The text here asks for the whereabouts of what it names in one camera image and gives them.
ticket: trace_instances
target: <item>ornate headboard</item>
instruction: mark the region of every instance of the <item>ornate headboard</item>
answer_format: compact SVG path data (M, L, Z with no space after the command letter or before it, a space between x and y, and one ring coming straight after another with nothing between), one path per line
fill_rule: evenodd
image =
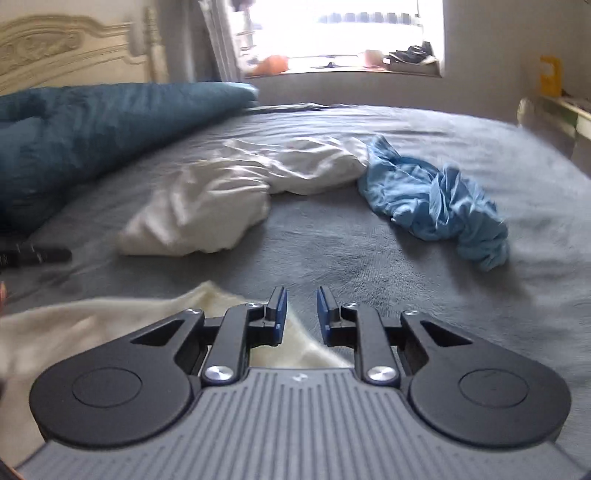
M129 52L130 23L33 15L0 24L0 95L40 86L168 81L156 14L145 14L145 55Z

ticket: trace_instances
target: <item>bed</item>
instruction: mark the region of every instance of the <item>bed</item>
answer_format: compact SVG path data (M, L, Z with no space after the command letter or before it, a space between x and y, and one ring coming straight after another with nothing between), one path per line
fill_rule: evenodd
M64 40L55 55L35 54L8 69L2 61L0 93L38 85L165 80L153 23L148 55L142 57L127 53L128 26L102 30L89 19L67 17L14 22L2 31L0 52L11 32L22 36L39 26L43 35L50 30L62 35L69 32L64 22L112 45L82 53L79 41ZM121 66L116 77L100 76L104 62ZM62 74L48 74L49 65ZM354 185L310 197L274 196L269 218L229 251L183 258L116 252L116 234L159 179L183 163L208 158L227 139L283 144L296 136L329 135L367 141L377 133L403 154L438 167L453 163L476 180L509 226L510 262L483 273L461 260L452 243L421 242L372 213ZM30 240L67 245L73 261L3 272L11 291L7 311L97 296L174 297L204 280L254 299L268 297L275 285L287 286L291 307L317 338L319 284L330 286L341 301L368 302L383 316L406 307L424 310L565 377L573 408L558 443L591 466L589 205L589 179L558 151L512 125L377 106L256 108L143 155L72 201ZM351 358L348 351L342 354Z

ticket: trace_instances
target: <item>crumpled blue shirt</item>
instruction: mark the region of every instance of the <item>crumpled blue shirt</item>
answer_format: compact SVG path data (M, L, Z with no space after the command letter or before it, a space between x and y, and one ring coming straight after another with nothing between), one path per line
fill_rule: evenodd
M422 240L456 238L458 254L485 271L507 261L508 230L495 203L457 168L440 171L424 160L402 157L382 136L370 143L369 157L358 188L374 212Z

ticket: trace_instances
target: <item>silver bolt head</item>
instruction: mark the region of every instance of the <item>silver bolt head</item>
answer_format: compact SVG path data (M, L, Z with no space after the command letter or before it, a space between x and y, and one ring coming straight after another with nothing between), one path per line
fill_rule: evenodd
M396 378L398 375L397 371L392 367L385 367L380 365L373 367L368 370L368 377L374 382L389 382Z
M214 365L205 370L205 377L214 382L224 382L234 375L234 370L225 365Z

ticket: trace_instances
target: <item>window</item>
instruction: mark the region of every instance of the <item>window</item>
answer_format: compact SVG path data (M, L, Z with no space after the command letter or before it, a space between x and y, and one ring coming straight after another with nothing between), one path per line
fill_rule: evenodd
M291 70L362 66L365 50L423 41L417 0L256 0L244 14L242 52L287 56Z

